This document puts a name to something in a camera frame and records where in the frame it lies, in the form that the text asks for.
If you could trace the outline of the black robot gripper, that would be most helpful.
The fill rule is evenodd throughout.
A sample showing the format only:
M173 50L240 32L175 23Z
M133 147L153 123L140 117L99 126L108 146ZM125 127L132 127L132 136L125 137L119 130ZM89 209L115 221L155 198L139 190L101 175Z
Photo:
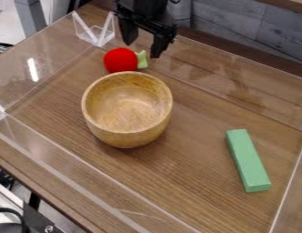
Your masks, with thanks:
M151 58L159 58L176 37L177 24L167 9L168 0L115 0L115 13L123 42L132 44L139 30L153 35Z

